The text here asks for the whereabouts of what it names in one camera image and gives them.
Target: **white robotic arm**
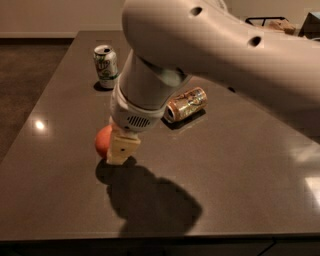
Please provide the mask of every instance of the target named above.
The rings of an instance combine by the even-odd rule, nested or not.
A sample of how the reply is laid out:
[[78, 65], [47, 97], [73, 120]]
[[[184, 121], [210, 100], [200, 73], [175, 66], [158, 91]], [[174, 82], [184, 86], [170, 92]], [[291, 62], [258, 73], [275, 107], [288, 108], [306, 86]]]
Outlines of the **white robotic arm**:
[[[131, 140], [114, 146], [111, 139], [109, 163], [125, 161], [139, 144], [136, 133], [155, 125], [189, 75], [231, 87], [306, 128], [308, 136], [320, 135], [313, 125], [320, 117], [317, 42], [247, 25], [220, 0], [127, 0], [123, 29], [133, 51], [114, 89], [111, 115], [120, 141]], [[127, 148], [130, 141], [136, 146]]]

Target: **floor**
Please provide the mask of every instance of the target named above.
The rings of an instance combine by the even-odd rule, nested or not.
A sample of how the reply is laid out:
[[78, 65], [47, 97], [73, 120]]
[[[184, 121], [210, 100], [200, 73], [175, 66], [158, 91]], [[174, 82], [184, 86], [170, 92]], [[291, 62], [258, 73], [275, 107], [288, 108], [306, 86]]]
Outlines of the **floor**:
[[72, 39], [0, 39], [0, 163]]

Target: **table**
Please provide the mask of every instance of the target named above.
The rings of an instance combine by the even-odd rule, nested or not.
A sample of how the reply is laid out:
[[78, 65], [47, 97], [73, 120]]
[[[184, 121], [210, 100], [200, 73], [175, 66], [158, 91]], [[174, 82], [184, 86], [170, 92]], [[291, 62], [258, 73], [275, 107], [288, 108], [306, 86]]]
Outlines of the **table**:
[[202, 87], [204, 115], [180, 129], [159, 122], [124, 166], [108, 167], [94, 149], [111, 95], [97, 85], [100, 44], [122, 69], [122, 32], [79, 32], [0, 166], [3, 244], [113, 241], [124, 253], [122, 241], [162, 241], [172, 255], [187, 244], [190, 255], [257, 255], [290, 237], [319, 241], [319, 145], [212, 82], [179, 91]]

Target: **silver can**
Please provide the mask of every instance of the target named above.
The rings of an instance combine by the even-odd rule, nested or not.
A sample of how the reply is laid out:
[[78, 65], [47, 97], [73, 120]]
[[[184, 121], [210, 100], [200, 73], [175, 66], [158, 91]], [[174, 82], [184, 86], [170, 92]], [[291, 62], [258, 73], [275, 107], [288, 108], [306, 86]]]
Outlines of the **silver can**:
[[118, 83], [117, 55], [111, 45], [99, 45], [94, 49], [94, 63], [101, 87], [113, 89]]
[[182, 121], [203, 109], [207, 102], [208, 98], [205, 91], [200, 87], [195, 87], [170, 99], [163, 117], [169, 123]]

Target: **can lid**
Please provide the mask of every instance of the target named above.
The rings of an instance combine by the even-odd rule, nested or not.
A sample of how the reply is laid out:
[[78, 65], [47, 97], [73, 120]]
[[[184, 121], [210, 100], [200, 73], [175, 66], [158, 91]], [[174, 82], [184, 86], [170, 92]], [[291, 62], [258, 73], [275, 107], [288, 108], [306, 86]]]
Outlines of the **can lid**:
[[107, 55], [112, 52], [112, 46], [107, 44], [99, 45], [94, 49], [94, 52], [98, 55]]

